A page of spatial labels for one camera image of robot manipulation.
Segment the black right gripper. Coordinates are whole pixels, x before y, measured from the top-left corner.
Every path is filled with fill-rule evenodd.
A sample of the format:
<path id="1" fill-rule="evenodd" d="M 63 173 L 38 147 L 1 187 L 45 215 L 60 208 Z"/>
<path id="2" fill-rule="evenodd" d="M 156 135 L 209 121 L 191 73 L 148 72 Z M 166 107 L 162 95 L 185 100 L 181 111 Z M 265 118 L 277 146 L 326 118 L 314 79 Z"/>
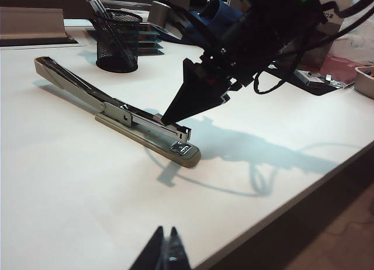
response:
<path id="1" fill-rule="evenodd" d="M 162 117 L 164 125 L 173 124 L 224 104 L 229 91 L 253 84 L 257 94 L 268 94 L 285 83 L 280 80 L 267 89 L 259 89 L 259 76 L 275 56 L 294 38 L 293 13 L 280 6 L 250 8 L 218 35 L 204 26 L 206 39 L 200 64 L 183 60 L 183 83 Z"/>

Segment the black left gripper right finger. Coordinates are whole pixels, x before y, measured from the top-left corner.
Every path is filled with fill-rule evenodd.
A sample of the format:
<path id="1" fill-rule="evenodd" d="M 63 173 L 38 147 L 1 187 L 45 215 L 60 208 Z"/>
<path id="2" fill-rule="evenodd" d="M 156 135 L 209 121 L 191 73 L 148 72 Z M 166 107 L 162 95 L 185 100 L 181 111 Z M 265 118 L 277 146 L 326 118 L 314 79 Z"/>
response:
<path id="1" fill-rule="evenodd" d="M 172 227 L 168 240 L 168 269 L 191 269 L 182 240 L 175 227 Z"/>

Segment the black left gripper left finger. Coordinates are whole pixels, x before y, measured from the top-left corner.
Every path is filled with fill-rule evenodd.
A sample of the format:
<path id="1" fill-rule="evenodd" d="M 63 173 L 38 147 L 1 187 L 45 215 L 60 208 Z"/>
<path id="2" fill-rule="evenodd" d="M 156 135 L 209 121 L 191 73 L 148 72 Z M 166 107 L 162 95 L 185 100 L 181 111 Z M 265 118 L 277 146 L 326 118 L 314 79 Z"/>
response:
<path id="1" fill-rule="evenodd" d="M 163 227 L 159 226 L 133 263 L 133 269 L 157 269 L 163 242 L 164 231 Z"/>

